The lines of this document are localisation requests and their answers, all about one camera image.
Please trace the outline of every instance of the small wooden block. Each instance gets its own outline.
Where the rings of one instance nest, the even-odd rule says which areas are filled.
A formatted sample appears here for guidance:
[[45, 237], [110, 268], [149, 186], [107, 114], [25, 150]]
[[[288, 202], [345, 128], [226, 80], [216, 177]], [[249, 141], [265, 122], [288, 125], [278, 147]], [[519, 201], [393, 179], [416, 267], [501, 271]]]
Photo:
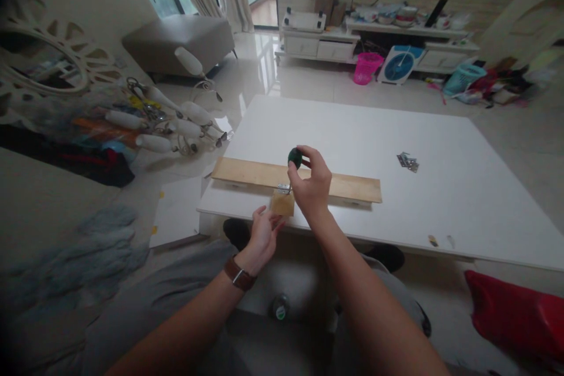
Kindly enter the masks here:
[[295, 203], [293, 192], [290, 192], [290, 194], [280, 194], [275, 189], [270, 202], [270, 210], [281, 216], [293, 216]]

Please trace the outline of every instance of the pink trash bin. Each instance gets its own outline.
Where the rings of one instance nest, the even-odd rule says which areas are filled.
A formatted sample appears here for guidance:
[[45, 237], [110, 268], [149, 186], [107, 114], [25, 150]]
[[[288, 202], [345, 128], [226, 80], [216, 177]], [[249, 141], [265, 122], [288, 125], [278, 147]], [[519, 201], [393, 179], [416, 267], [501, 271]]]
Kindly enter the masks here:
[[384, 63], [384, 58], [376, 53], [360, 53], [358, 55], [357, 68], [354, 71], [354, 82], [359, 85], [367, 85], [374, 72]]

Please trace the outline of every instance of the small wooden piece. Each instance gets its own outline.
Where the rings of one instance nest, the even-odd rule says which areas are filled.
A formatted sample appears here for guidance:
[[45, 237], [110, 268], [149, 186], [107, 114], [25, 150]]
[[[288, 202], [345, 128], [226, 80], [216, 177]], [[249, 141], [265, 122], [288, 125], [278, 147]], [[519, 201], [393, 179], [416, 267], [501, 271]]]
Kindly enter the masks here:
[[270, 210], [281, 216], [293, 216], [294, 203], [293, 192], [290, 192], [290, 194], [280, 194], [278, 190], [275, 189], [270, 202]]
[[[289, 184], [288, 167], [277, 164], [248, 162], [246, 160], [220, 157], [211, 174], [213, 179], [228, 182], [249, 183], [253, 185], [278, 188], [278, 184]], [[298, 169], [300, 177], [309, 178], [311, 171]], [[359, 200], [367, 203], [381, 203], [380, 179], [370, 179], [334, 173], [329, 189], [331, 197]]]

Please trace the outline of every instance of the sofa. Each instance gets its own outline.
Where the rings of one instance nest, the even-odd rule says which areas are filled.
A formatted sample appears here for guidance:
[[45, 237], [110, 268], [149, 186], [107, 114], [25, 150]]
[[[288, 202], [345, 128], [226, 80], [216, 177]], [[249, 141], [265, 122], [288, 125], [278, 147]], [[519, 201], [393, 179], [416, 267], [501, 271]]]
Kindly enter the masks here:
[[122, 39], [123, 47], [141, 69], [149, 74], [195, 76], [188, 73], [174, 55], [182, 46], [209, 72], [233, 51], [231, 26], [224, 18], [198, 15], [173, 15], [151, 22]]

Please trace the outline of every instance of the coffee table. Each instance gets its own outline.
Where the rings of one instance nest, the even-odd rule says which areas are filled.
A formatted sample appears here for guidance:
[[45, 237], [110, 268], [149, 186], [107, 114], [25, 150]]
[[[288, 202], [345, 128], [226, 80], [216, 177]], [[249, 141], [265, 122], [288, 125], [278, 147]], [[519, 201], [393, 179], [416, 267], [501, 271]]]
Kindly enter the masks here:
[[[380, 179], [381, 204], [330, 201], [352, 239], [564, 270], [564, 236], [468, 118], [256, 96], [225, 157], [284, 165], [297, 144], [334, 173]], [[417, 158], [416, 173], [401, 167], [402, 152]], [[213, 180], [198, 211], [251, 219], [271, 195]], [[287, 226], [309, 229], [299, 207]]]

